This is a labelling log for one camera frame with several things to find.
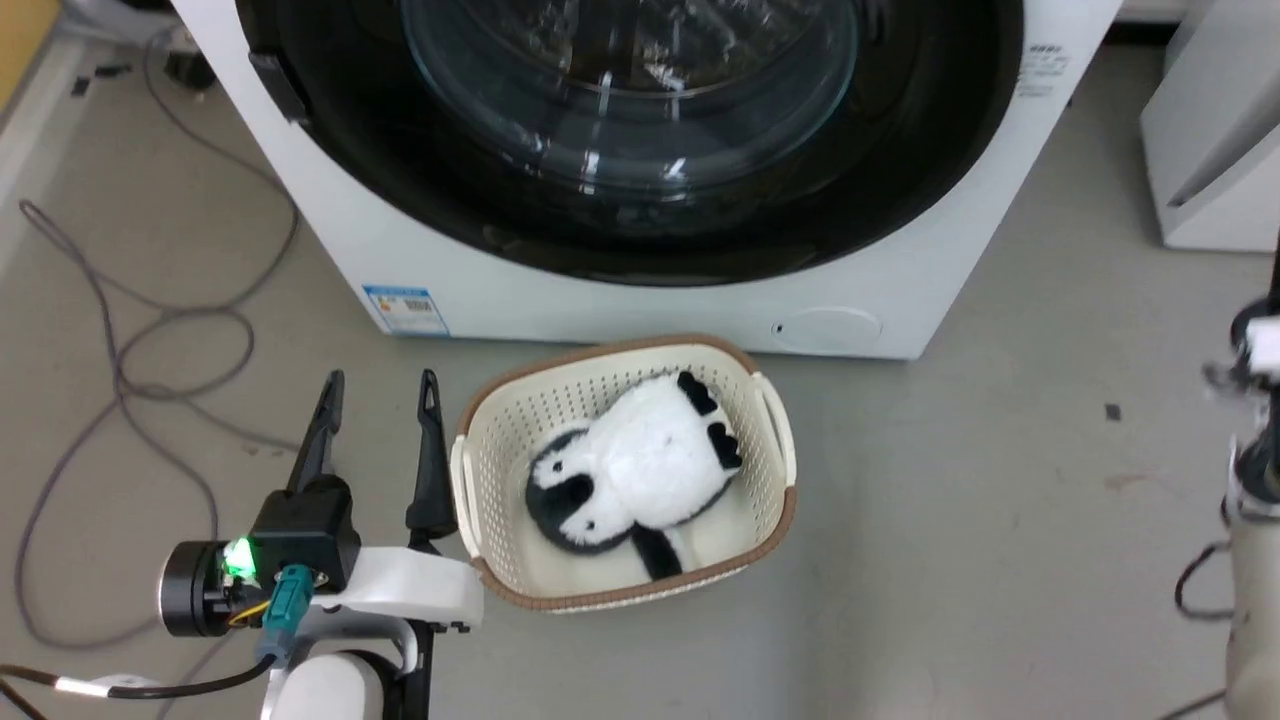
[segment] stuffed penguin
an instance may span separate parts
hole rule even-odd
[[[525,505],[557,547],[595,555],[630,538],[660,579],[682,571],[666,530],[707,510],[741,466],[707,386],[689,372],[658,375],[552,441],[534,459]]]

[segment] yellow object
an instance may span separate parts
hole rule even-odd
[[[58,0],[0,0],[0,109],[58,19]]]
[[[255,605],[253,607],[250,607],[248,610],[243,610],[243,611],[236,614],[236,616],[232,618],[230,620],[228,620],[227,624],[230,625],[232,628],[239,628],[239,626],[247,625],[250,618],[252,618],[255,615],[261,615],[262,612],[266,612],[266,609],[270,605],[271,605],[270,600],[266,601],[266,602],[260,602],[260,603]]]

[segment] washing machine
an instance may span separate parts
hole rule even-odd
[[[175,0],[390,334],[914,359],[1120,0]]]

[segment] plastic basket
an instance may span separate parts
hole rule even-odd
[[[598,416],[645,378],[677,370],[712,388],[742,452],[726,495],[678,529],[698,562],[646,582],[630,543],[599,556],[554,548],[525,509],[532,457],[558,428]],[[795,514],[795,445],[782,400],[750,356],[709,336],[600,346],[500,377],[463,411],[449,465],[458,532],[485,585],[545,612],[634,605],[724,579],[777,547]]]

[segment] basket bottom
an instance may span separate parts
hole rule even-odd
[[[516,469],[520,486],[527,478],[527,465]],[[522,565],[524,592],[532,597],[568,597],[632,588],[652,582],[631,542],[600,555],[573,555],[550,543],[518,498],[509,512],[512,541]],[[707,568],[755,548],[764,538],[755,537],[751,498],[739,482],[705,512],[668,534],[685,573]]]

